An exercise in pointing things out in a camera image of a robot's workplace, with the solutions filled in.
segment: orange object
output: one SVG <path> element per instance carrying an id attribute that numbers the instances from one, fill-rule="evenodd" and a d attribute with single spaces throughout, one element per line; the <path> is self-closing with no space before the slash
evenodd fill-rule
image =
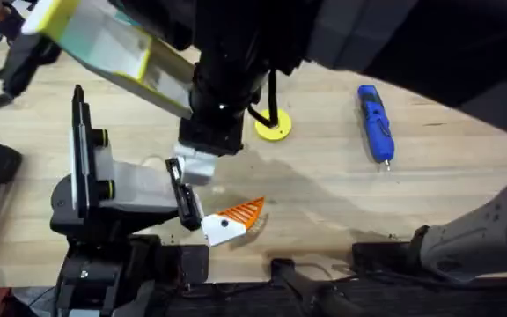
<path id="1" fill-rule="evenodd" d="M 255 224 L 257 218 L 260 216 L 264 202 L 265 198 L 260 197 L 247 203 L 241 203 L 238 206 L 231 207 L 227 210 L 220 211 L 217 215 L 228 217 L 245 225 L 246 229 L 249 229 Z"/>

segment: black floor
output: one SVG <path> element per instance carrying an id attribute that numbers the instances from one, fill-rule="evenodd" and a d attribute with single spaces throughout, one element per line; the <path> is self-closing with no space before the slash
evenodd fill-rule
<path id="1" fill-rule="evenodd" d="M 440 291 L 364 280 L 336 286 L 355 304 L 374 309 L 379 316 L 507 317 L 507 291 Z M 175 299 L 167 316 L 297 317 L 301 314 L 288 291 L 267 288 L 227 300 Z"/>

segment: wooden tabletop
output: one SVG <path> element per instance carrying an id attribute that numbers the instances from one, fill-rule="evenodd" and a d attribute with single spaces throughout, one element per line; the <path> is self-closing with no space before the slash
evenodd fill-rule
<path id="1" fill-rule="evenodd" d="M 1 44 L 0 67 L 7 50 Z M 372 161 L 356 106 L 357 87 L 369 83 L 391 121 L 391 172 Z M 28 91 L 0 109 L 0 143 L 24 155 L 0 217 L 0 285 L 55 283 L 67 245 L 49 228 L 50 195 L 70 168 L 75 84 L 85 89 L 93 125 L 109 130 L 116 159 L 163 168 L 161 158 L 172 153 L 175 117 L 65 54 L 39 69 Z M 305 272 L 314 277 L 340 276 L 352 243 L 408 239 L 421 225 L 442 224 L 482 205 L 507 184 L 507 134 L 431 100 L 308 63 L 279 77 L 278 92 L 292 118 L 290 135 L 263 141 L 247 116 L 246 148 L 219 159 L 212 183 L 196 189 L 207 213 L 266 197 L 257 232 L 210 249 L 210 281 L 267 279 L 268 260 L 277 256 L 312 267 Z M 267 105 L 262 99 L 258 108 Z M 177 219 L 147 232 L 167 243 L 204 243 L 200 231 L 187 232 Z"/>

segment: yellow disc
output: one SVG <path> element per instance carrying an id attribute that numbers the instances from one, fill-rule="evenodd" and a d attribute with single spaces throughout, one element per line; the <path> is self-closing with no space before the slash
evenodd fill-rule
<path id="1" fill-rule="evenodd" d="M 269 118 L 269 110 L 265 109 L 260 114 Z M 279 118 L 279 125 L 270 129 L 259 122 L 255 122 L 255 130 L 262 138 L 269 141 L 283 140 L 289 135 L 290 129 L 292 128 L 292 122 L 290 121 L 289 115 L 281 109 L 277 110 L 277 117 Z"/>

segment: orange and white toy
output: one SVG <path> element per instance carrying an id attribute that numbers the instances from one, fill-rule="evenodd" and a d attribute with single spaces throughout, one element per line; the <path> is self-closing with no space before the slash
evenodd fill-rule
<path id="1" fill-rule="evenodd" d="M 261 214 L 264 198 L 219 211 L 202 219 L 202 231 L 209 245 L 215 246 L 245 235 Z"/>

